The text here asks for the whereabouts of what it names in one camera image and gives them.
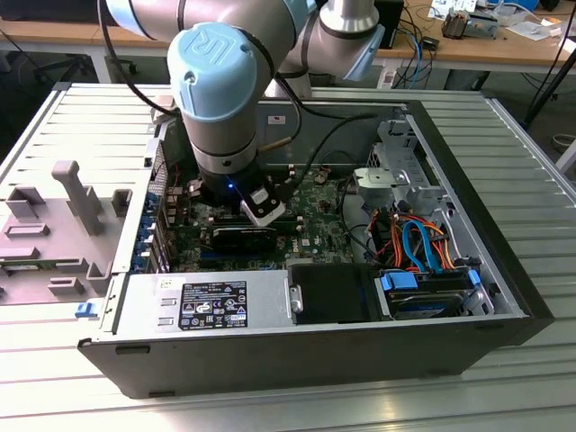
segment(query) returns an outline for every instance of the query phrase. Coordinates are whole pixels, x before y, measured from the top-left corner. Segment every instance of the side panel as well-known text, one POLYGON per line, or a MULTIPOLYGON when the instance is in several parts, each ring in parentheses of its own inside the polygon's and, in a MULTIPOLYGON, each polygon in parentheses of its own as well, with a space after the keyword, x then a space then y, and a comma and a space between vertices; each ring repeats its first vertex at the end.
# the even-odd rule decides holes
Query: side panel
POLYGON ((98 344, 78 348, 131 398, 461 374, 526 322, 98 344))

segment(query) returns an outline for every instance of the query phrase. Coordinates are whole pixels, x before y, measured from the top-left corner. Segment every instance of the robot logo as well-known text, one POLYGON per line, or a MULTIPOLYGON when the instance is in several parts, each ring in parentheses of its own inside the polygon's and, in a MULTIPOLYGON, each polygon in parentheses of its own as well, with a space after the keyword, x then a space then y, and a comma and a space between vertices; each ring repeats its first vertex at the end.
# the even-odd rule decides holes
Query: robot logo
POLYGON ((202 29, 196 33, 190 50, 199 57, 207 58, 211 65, 220 63, 234 46, 234 40, 210 29, 202 29))

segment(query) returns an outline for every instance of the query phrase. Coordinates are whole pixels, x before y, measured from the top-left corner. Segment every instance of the desk leg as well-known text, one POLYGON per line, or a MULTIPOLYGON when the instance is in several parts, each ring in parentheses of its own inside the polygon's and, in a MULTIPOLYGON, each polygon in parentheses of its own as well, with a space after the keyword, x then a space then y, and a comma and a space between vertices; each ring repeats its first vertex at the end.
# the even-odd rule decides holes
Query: desk leg
POLYGON ((90 59, 94 64, 94 69, 96 70, 96 76, 98 77, 98 82, 100 84, 111 84, 113 80, 110 74, 110 69, 108 68, 108 62, 106 61, 106 56, 104 54, 104 48, 91 51, 88 55, 90 56, 90 59))
POLYGON ((561 173, 565 173, 574 163, 576 163, 576 139, 560 156, 558 162, 556 162, 556 166, 561 173))
POLYGON ((403 58, 375 58, 373 64, 382 67, 378 78, 378 89, 391 89, 396 71, 402 67, 403 58))

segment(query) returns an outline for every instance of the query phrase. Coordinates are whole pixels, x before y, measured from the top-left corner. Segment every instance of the light blue joint cap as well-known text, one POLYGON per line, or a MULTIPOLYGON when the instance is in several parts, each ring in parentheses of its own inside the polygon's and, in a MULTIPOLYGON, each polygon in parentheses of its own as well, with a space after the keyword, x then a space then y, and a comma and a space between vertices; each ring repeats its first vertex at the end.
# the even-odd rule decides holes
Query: light blue joint cap
POLYGON ((222 22, 180 31, 168 49, 168 70, 176 104, 199 122, 221 122, 238 113, 257 83, 252 45, 222 22))
POLYGON ((308 14, 311 14, 318 8, 316 0, 308 0, 308 14))
POLYGON ((290 11, 296 34, 300 34, 308 20, 310 0, 283 0, 290 11))
POLYGON ((140 29, 138 21, 132 12, 130 0, 106 0, 106 3, 108 4, 108 10, 112 18, 118 25, 146 38, 146 35, 140 29))
POLYGON ((360 55, 356 63, 352 66, 350 71, 346 74, 344 79, 349 79, 350 81, 360 81, 365 77, 368 69, 376 57, 376 52, 380 48, 380 43, 384 37, 384 27, 378 24, 376 30, 370 39, 370 42, 366 46, 364 52, 360 55))

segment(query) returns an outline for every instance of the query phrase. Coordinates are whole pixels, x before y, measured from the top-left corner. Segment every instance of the power supply label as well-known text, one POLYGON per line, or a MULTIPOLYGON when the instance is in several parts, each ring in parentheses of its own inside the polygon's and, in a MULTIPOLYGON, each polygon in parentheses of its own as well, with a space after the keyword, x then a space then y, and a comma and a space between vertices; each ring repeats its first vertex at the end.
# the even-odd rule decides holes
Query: power supply label
POLYGON ((178 327, 182 330, 248 326, 246 281, 185 283, 180 304, 178 327))

